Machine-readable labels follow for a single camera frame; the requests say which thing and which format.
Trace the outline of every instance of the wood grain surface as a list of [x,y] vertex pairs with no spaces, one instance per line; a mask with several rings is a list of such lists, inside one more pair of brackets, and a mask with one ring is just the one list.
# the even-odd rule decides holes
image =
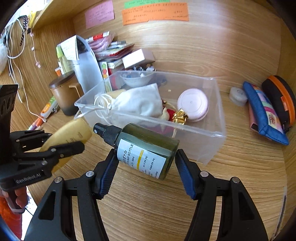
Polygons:
[[[85,29],[84,12],[74,18],[77,34],[89,37],[115,31],[118,40],[153,51],[158,70],[214,76],[220,87],[227,126],[227,139],[213,160],[200,168],[218,178],[238,176],[264,221],[268,236],[274,232],[282,208],[286,173],[282,146],[251,132],[247,107],[230,102],[231,86],[244,80],[260,84],[275,74],[280,56],[280,20],[252,1],[188,2],[189,22],[157,21],[122,26],[124,1],[113,1],[115,20]],[[54,132],[70,118],[52,116],[44,128]],[[110,147],[93,136],[81,155],[73,157],[49,180],[30,187],[39,202],[56,176],[79,177],[104,160]],[[78,218],[77,202],[73,201]],[[158,181],[119,164],[109,194],[99,201],[100,213],[110,240],[183,240],[196,202],[186,196],[175,164],[167,178]],[[218,233],[221,198],[211,240]],[[77,237],[82,240],[79,220]]]
[[[44,28],[33,31],[36,58],[41,64],[39,69],[35,65],[32,38],[26,34],[24,52],[15,59],[15,63],[22,73],[25,90],[28,97],[29,108],[35,114],[40,114],[45,104],[52,97],[48,84],[57,77],[54,71],[58,67],[56,45],[74,35],[74,26],[71,20],[52,23]],[[13,52],[12,56],[20,53],[20,39],[22,30],[18,23],[15,23],[12,32]],[[12,112],[11,131],[27,130],[36,119],[27,110],[27,103],[22,87],[21,78],[13,64],[17,82],[20,85],[20,94],[23,104],[18,98],[15,100],[15,109]],[[8,65],[0,75],[0,84],[13,84],[9,76]]]
[[[281,57],[277,74],[284,78],[296,93],[296,40],[285,23],[281,22]],[[296,128],[288,133],[290,145],[283,147],[287,172],[287,203],[282,226],[285,225],[296,208]]]

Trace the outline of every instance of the black and orange case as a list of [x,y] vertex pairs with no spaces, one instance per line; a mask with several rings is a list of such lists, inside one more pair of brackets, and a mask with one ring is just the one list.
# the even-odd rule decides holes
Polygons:
[[269,76],[261,85],[277,113],[284,132],[288,132],[295,122],[296,100],[287,82],[277,75]]

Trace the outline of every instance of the white bowl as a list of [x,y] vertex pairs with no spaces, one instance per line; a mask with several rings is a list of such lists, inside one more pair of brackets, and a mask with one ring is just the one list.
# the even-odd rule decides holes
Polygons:
[[120,77],[128,86],[136,88],[147,85],[152,79],[153,74],[153,72],[149,71],[126,71]]

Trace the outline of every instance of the wooden lid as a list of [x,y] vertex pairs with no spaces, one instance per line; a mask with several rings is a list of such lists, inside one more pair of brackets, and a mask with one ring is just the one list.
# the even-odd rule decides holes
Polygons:
[[50,89],[54,89],[62,84],[65,84],[67,81],[71,80],[73,77],[75,76],[75,72],[74,71],[70,71],[64,75],[59,76],[58,78],[56,78],[55,80],[53,80],[48,87]]

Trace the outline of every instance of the brown canister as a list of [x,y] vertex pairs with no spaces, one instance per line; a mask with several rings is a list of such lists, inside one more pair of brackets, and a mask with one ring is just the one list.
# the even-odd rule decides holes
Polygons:
[[55,99],[65,115],[75,115],[78,107],[74,106],[76,100],[84,95],[75,72],[71,71],[59,76],[49,85]]

